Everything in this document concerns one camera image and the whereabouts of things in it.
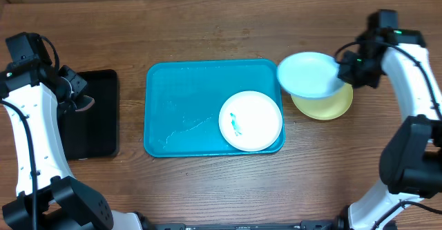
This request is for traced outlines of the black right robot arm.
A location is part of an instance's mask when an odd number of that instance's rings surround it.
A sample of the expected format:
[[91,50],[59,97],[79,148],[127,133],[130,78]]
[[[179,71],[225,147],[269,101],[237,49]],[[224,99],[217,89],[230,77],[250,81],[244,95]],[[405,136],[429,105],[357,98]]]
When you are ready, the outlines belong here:
[[335,229],[395,229],[393,219],[410,205],[441,192],[441,90],[434,78],[423,35],[416,30],[375,30],[359,36],[349,51],[334,53],[338,78],[353,88],[376,88],[386,76],[394,89],[402,123],[383,149],[378,182],[337,217]]

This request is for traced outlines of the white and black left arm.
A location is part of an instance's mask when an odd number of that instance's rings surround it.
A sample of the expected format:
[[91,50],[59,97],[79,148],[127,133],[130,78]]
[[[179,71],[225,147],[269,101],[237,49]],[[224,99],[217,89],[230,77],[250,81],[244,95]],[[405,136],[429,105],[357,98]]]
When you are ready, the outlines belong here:
[[58,128],[59,110],[74,108],[86,82],[67,66],[31,63],[1,73],[1,104],[15,139],[17,198],[3,206],[12,229],[147,229],[136,212],[111,209],[74,178]]

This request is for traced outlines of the light blue plate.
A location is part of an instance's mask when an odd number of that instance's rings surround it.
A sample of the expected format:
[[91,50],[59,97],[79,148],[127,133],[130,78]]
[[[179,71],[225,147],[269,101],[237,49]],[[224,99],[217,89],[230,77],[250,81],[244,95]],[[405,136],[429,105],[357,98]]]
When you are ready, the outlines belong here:
[[324,99],[335,95],[344,82],[338,78],[339,65],[320,52],[299,52],[284,58],[277,68],[281,87],[303,99]]

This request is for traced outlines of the yellow-green plate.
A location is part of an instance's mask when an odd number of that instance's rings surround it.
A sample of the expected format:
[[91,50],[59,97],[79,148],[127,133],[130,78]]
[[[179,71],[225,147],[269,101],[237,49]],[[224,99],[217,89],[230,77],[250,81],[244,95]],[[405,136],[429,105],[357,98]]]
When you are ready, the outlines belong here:
[[294,105],[306,116],[317,120],[336,119],[352,105],[353,88],[344,85],[335,95],[325,99],[303,99],[291,96]]

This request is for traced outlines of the brown bow-shaped sponge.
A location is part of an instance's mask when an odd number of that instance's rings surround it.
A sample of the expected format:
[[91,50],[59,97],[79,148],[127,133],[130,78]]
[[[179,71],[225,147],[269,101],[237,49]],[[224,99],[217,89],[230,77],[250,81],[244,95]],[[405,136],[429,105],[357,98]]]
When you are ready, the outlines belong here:
[[75,101],[75,111],[76,112],[87,111],[89,108],[93,106],[94,103],[95,100],[87,95],[78,97],[77,100]]

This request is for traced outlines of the white plate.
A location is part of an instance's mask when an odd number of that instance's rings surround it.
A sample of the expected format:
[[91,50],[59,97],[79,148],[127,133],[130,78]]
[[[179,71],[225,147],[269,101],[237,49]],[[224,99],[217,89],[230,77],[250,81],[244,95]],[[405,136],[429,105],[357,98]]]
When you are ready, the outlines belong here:
[[243,91],[222,105],[218,125],[232,147],[246,152],[269,148],[282,132],[282,113],[264,93]]

